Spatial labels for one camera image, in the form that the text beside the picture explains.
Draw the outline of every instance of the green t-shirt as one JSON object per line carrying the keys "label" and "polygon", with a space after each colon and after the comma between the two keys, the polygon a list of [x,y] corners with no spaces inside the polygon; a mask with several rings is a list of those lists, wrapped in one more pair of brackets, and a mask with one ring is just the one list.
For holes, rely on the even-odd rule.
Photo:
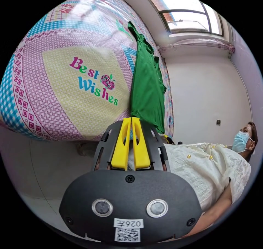
{"label": "green t-shirt", "polygon": [[159,57],[153,47],[139,34],[132,22],[128,23],[137,41],[137,57],[131,88],[131,116],[153,124],[158,133],[164,130],[164,93]]}

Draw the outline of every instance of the bed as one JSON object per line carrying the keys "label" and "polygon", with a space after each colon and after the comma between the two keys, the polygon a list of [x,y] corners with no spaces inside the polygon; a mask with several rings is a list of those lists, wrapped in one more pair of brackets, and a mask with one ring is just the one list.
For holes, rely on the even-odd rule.
{"label": "bed", "polygon": [[42,17],[12,55],[0,86],[0,125],[35,140],[94,140],[129,117],[135,25],[160,58],[173,136],[168,71],[148,29],[123,0],[68,0]]}

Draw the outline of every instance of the window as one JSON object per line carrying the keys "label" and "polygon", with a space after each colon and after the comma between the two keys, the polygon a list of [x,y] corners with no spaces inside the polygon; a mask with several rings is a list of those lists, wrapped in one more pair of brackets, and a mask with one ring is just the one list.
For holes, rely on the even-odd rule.
{"label": "window", "polygon": [[224,36],[220,15],[199,0],[150,0],[170,34],[201,32]]}

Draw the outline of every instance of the face mask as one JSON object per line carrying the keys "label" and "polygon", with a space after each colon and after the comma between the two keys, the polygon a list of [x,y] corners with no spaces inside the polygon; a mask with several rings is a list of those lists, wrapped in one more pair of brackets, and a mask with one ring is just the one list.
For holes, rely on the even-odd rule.
{"label": "face mask", "polygon": [[237,153],[244,152],[245,150],[249,150],[246,148],[248,139],[251,139],[249,137],[249,134],[240,131],[234,138],[232,150]]}

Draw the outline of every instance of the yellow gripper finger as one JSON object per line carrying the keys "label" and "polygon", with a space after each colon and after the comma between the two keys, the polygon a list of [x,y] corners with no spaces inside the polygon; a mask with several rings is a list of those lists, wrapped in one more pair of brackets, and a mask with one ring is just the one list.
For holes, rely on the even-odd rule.
{"label": "yellow gripper finger", "polygon": [[113,168],[127,170],[130,146],[131,118],[124,118],[116,142],[111,165]]}
{"label": "yellow gripper finger", "polygon": [[133,134],[133,154],[135,170],[150,167],[150,158],[148,155],[145,139],[139,118],[132,117],[132,134]]}

